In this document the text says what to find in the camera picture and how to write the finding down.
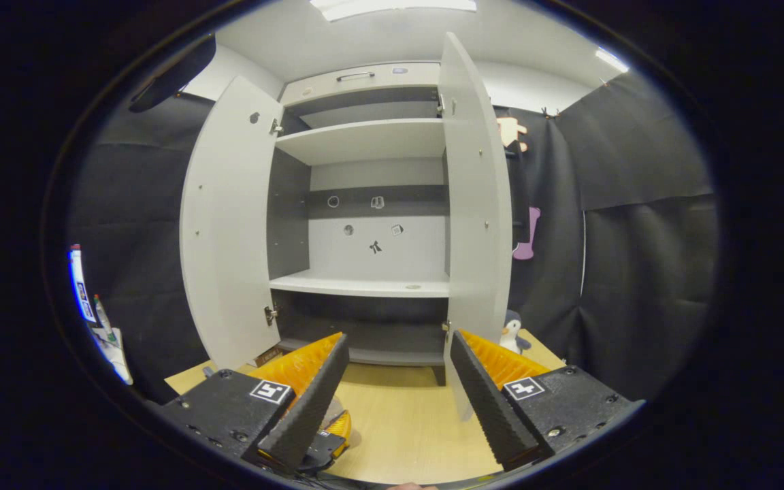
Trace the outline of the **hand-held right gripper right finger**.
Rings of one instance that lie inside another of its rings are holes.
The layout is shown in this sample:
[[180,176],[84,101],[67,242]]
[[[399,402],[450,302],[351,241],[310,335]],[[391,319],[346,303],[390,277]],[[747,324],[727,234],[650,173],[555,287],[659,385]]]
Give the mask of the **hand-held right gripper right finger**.
[[467,331],[453,334],[449,359],[505,472],[569,458],[644,406],[578,366],[551,370]]

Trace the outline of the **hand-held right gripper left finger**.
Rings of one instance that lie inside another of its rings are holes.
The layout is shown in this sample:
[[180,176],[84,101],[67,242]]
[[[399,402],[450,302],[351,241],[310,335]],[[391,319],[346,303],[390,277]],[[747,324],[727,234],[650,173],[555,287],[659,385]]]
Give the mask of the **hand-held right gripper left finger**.
[[161,406],[168,424],[228,459],[294,474],[349,363],[348,337],[321,338],[243,374],[221,369]]

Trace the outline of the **white cabinet door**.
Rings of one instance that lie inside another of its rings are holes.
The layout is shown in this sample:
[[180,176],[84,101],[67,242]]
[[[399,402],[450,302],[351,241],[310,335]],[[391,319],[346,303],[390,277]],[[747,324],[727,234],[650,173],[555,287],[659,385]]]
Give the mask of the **white cabinet door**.
[[242,76],[218,97],[188,163],[178,223],[182,279],[200,341],[218,369],[253,365],[280,341],[267,200],[282,107]]
[[444,36],[439,93],[457,100],[442,118],[449,198],[451,333],[497,342],[507,310],[512,211],[508,167],[497,117],[481,75],[453,32]]

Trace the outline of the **white grey cabinet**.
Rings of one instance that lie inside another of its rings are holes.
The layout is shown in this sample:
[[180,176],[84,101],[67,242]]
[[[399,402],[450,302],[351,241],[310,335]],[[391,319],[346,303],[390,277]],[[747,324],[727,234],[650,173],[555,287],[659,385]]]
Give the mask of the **white grey cabinet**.
[[[343,74],[376,77],[337,82]],[[352,66],[281,89],[284,136],[330,125],[437,118],[438,62]],[[267,202],[269,281],[299,271],[354,278],[449,279],[446,149],[439,158],[307,165],[275,148]],[[275,291],[278,347],[342,332],[350,360],[424,367],[444,385],[447,298],[343,297]]]

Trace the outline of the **white cabinet shelf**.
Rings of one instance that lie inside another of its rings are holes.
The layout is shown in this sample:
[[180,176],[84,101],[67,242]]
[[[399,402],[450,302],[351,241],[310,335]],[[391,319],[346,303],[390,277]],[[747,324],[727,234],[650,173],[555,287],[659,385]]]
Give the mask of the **white cabinet shelf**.
[[434,118],[373,120],[300,131],[280,137],[277,149],[307,165],[377,159],[439,158],[446,148],[444,122]]
[[449,279],[444,274],[408,280],[363,279],[335,277],[308,269],[293,275],[271,279],[269,286],[275,291],[342,295],[343,297],[413,297],[430,299],[449,297]]

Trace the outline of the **penguin plush toy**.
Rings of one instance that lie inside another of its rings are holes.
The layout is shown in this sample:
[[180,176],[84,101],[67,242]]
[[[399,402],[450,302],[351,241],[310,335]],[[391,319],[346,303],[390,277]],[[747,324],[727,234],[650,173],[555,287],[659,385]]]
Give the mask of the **penguin plush toy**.
[[516,354],[531,350],[532,343],[525,338],[521,338],[519,333],[522,329],[522,319],[519,313],[507,310],[505,313],[504,326],[499,340],[501,347],[507,348]]

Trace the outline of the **black backdrop cloth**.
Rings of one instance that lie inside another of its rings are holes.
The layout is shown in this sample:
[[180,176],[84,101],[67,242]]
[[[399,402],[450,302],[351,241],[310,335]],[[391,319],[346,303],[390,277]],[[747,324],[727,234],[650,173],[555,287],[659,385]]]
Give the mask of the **black backdrop cloth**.
[[[66,235],[87,253],[127,339],[135,387],[156,403],[166,378],[208,360],[176,258],[187,153],[212,102],[184,94],[111,115],[74,185]],[[511,264],[509,308],[553,353],[635,399],[657,396],[703,332],[717,212],[705,161],[681,118],[623,75],[559,118],[501,103],[527,130],[521,167],[534,257]]]

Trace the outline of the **green capped marker pen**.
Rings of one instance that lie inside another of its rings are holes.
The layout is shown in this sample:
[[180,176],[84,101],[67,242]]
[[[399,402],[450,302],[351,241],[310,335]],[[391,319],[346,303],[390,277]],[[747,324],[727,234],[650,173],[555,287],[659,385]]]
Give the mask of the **green capped marker pen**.
[[110,342],[116,341],[116,334],[113,332],[110,320],[105,312],[105,307],[103,307],[102,301],[98,294],[93,295],[93,301],[97,313],[97,318],[99,319],[99,324],[102,326],[105,334]]

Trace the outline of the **white panel with blue edge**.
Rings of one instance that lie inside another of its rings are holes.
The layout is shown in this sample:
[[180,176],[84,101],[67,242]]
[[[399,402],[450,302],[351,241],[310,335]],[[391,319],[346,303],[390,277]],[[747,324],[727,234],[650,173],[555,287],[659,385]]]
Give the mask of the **white panel with blue edge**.
[[74,295],[79,312],[83,317],[85,326],[89,332],[89,336],[93,339],[103,357],[111,363],[112,369],[119,378],[128,387],[132,387],[134,380],[127,363],[127,356],[125,356],[124,338],[121,329],[113,326],[110,319],[113,332],[116,334],[117,338],[115,342],[110,342],[102,326],[99,324],[99,317],[97,316],[93,301],[94,294],[90,292],[87,282],[85,281],[83,254],[78,243],[69,247],[68,260]]

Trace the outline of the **ceiling light panel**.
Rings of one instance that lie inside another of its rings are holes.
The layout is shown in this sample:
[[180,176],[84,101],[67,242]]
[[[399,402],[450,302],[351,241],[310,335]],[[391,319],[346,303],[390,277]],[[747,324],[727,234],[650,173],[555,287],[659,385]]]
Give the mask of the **ceiling light panel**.
[[601,46],[598,46],[595,50],[595,56],[601,60],[604,64],[612,66],[614,69],[620,72],[620,74],[627,74],[630,70],[630,66],[625,62],[625,60],[620,59],[618,56],[614,55],[613,53],[609,52],[609,50],[604,49]]
[[309,0],[309,3],[329,22],[389,10],[477,11],[476,0]]

